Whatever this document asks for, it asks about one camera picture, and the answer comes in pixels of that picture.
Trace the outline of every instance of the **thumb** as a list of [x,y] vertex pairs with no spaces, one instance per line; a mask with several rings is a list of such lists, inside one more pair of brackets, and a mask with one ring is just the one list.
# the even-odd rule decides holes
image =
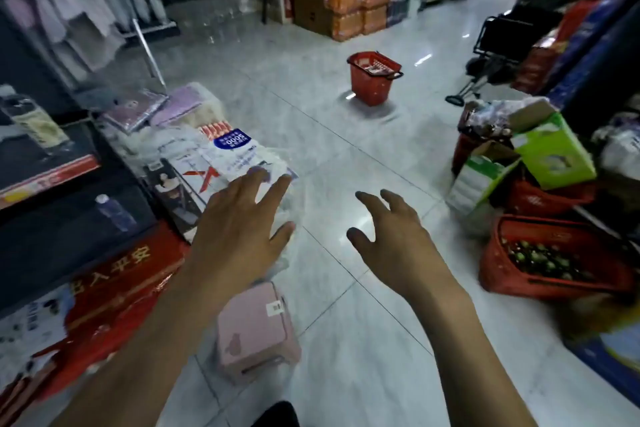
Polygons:
[[367,259],[369,258],[373,244],[367,238],[367,236],[357,228],[350,228],[347,230],[347,238],[353,245],[353,247],[360,253],[362,260],[367,263]]
[[271,237],[270,243],[276,258],[280,256],[284,247],[289,243],[295,229],[296,224],[293,221],[287,221],[275,232],[273,237]]

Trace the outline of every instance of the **marble floor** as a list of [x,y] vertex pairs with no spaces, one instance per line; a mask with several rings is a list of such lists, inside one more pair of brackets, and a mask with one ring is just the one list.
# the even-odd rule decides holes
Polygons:
[[[224,102],[233,125],[289,152],[305,186],[297,259],[274,279],[303,356],[295,367],[274,367],[235,387],[216,368],[209,330],[159,426],[249,427],[279,399],[292,402],[305,427],[448,425],[436,363],[417,318],[345,237],[349,227],[372,235],[371,218],[353,193],[383,187],[403,195],[422,217],[541,426],[640,424],[638,408],[564,349],[544,304],[484,292],[477,282],[484,241],[443,202],[460,115],[444,96],[465,81],[464,64],[483,20],[513,2],[447,3],[344,43],[294,25],[263,26],[252,16],[215,26],[208,6],[180,9],[179,16],[188,16],[185,34],[152,45],[169,86],[203,83]],[[365,107],[350,91],[346,58],[362,50],[403,65],[404,77],[383,107]],[[105,78],[116,87],[148,84],[141,52],[123,52]],[[486,98],[514,94],[484,92]],[[46,425],[72,393],[30,409],[19,424]]]

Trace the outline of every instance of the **forearm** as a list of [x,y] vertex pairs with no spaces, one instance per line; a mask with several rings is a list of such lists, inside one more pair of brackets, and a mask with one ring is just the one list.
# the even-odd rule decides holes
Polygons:
[[156,425],[202,331],[228,300],[216,287],[209,287],[205,297],[205,287],[191,271],[185,264],[172,278],[132,339],[85,384],[52,427]]
[[535,426],[522,398],[487,339],[468,293],[453,277],[437,296],[413,294],[409,302],[435,354],[451,425]]

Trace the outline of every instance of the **hand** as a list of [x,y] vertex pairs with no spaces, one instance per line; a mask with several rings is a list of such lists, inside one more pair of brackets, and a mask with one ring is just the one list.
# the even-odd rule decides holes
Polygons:
[[267,176],[267,171],[259,169],[232,181],[209,199],[198,221],[186,267],[193,268],[205,286],[210,279],[218,290],[222,287],[228,298],[266,274],[295,229],[288,221],[269,236],[291,176],[281,176],[256,203],[258,188]]
[[418,213],[389,190],[381,190],[380,196],[390,209],[377,196],[356,193],[371,213],[376,241],[371,242],[359,229],[347,231],[349,241],[376,277],[407,300],[415,293],[458,286],[429,233],[422,228]]

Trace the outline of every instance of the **pink stool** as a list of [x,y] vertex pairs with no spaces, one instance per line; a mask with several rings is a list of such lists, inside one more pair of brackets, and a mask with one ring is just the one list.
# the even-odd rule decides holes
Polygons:
[[218,316],[218,357],[235,382],[254,378],[261,367],[300,361],[291,317],[273,282],[237,294]]

